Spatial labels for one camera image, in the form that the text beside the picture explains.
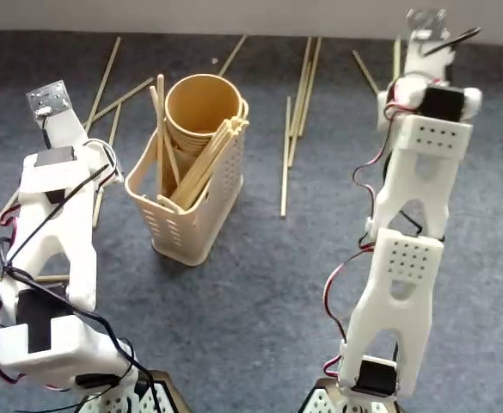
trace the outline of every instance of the white plastic bracket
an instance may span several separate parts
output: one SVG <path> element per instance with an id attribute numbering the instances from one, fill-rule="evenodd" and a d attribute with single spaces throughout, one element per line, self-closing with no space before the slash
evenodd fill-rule
<path id="1" fill-rule="evenodd" d="M 130 354 L 126 344 L 120 342 L 120 346 Z M 25 373 L 42 385 L 72 388 L 79 374 L 121 377 L 127 361 L 119 355 L 109 336 L 94 331 L 76 316 L 65 316 L 51 320 L 51 348 L 36 353 L 28 352 L 27 324 L 1 328 L 0 366 Z M 128 385 L 134 389 L 137 378 L 137 369 L 131 367 L 118 387 Z"/>
<path id="2" fill-rule="evenodd" d="M 425 214 L 427 235 L 442 238 L 448 219 L 448 200 L 457 169 L 469 145 L 472 126 L 406 115 L 396 137 L 383 189 L 376 198 L 370 237 L 387 227 L 411 200 L 419 200 Z M 418 176 L 419 156 L 431 161 L 429 176 Z"/>
<path id="3" fill-rule="evenodd" d="M 432 289 L 443 249 L 433 238 L 379 230 L 368 282 L 351 316 L 347 345 L 341 347 L 341 387 L 356 384 L 368 344 L 387 330 L 399 346 L 398 395 L 412 394 L 431 330 Z"/>

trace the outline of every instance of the metal bracket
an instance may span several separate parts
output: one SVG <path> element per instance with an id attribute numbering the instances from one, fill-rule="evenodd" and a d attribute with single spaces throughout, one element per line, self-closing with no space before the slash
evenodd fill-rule
<path id="1" fill-rule="evenodd" d="M 410 31 L 417 41 L 441 41 L 447 37 L 445 9 L 410 9 L 406 15 Z"/>
<path id="2" fill-rule="evenodd" d="M 26 94 L 34 119 L 39 121 L 44 116 L 53 116 L 71 109 L 71 101 L 64 81 L 43 86 Z"/>

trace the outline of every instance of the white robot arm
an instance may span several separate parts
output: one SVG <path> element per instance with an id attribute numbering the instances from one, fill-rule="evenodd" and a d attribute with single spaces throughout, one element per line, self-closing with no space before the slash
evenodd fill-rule
<path id="1" fill-rule="evenodd" d="M 367 249 L 373 252 L 369 278 L 340 343 L 338 397 L 330 398 L 338 413 L 385 412 L 414 392 L 431 330 L 448 200 L 469 145 L 470 119 L 482 102 L 480 90 L 450 86 L 447 73 L 457 43 L 447 40 L 445 11 L 412 10 L 408 23 L 412 33 L 405 72 L 377 97 L 377 125 L 386 133 L 382 155 L 388 167 L 366 221 L 371 239 Z M 426 176 L 417 173 L 420 163 L 429 163 Z M 389 228 L 411 200 L 421 203 L 426 222 L 419 236 Z M 396 337 L 394 360 L 365 354 L 381 331 Z M 316 388 L 302 412 L 315 411 L 310 400 L 318 403 L 327 396 L 325 389 Z"/>
<path id="2" fill-rule="evenodd" d="M 0 368 L 42 385 L 94 395 L 85 411 L 138 412 L 138 370 L 150 372 L 137 369 L 131 346 L 91 312 L 96 296 L 94 195 L 122 182 L 117 157 L 108 144 L 88 138 L 62 81 L 29 93 L 28 100 L 48 149 L 24 159 L 15 208 L 20 214 L 13 236 L 3 239 L 9 249 L 2 257 L 0 300 L 10 325 L 0 329 Z M 45 289 L 32 283 L 56 254 L 70 263 L 67 286 Z M 101 322 L 108 334 L 96 332 L 79 316 Z M 167 385 L 154 388 L 149 387 L 144 404 L 178 411 Z"/>

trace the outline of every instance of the gray carpet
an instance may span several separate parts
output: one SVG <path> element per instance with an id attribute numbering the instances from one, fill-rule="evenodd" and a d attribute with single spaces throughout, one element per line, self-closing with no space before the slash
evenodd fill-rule
<path id="1" fill-rule="evenodd" d="M 82 120 L 89 113 L 112 34 L 0 33 L 0 208 L 15 190 L 21 161 L 43 149 L 26 104 L 31 89 L 63 78 Z M 168 85 L 218 71 L 236 37 L 124 36 L 102 99 L 112 102 L 149 76 Z M 288 216 L 279 218 L 285 97 L 295 95 L 304 39 L 251 37 L 227 78 L 248 100 L 251 127 L 245 185 L 208 261 L 198 268 L 163 259 L 124 189 L 109 188 L 95 232 L 98 311 L 141 361 L 170 372 L 193 410 L 294 412 L 336 354 L 337 331 L 322 311 L 329 272 L 356 249 L 367 197 L 350 180 L 377 150 L 375 102 L 350 51 L 358 49 L 380 85 L 390 80 L 391 44 L 322 44 L 306 136 L 291 170 Z M 456 84 L 483 90 L 469 152 L 451 198 L 446 250 L 437 279 L 431 339 L 410 412 L 503 409 L 503 47 L 463 46 Z M 113 114 L 91 135 L 105 138 Z M 123 107 L 115 149 L 129 170 L 154 127 L 147 93 Z M 377 167 L 365 178 L 380 183 Z M 412 231 L 405 223 L 398 227 Z M 49 274 L 62 271 L 51 265 Z M 369 259 L 334 286 L 347 323 Z M 383 338 L 373 351 L 389 354 Z M 0 380 L 0 412 L 45 409 L 77 395 Z"/>

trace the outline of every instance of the perforated basket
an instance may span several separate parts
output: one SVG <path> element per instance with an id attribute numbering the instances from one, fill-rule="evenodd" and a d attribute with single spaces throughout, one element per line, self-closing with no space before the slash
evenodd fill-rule
<path id="1" fill-rule="evenodd" d="M 243 185 L 242 157 L 245 133 L 224 148 L 212 177 L 187 211 L 163 196 L 157 202 L 139 190 L 152 166 L 156 166 L 156 132 L 125 181 L 129 196 L 136 202 L 150 229 L 152 246 L 165 256 L 189 266 L 201 264 L 223 226 Z"/>

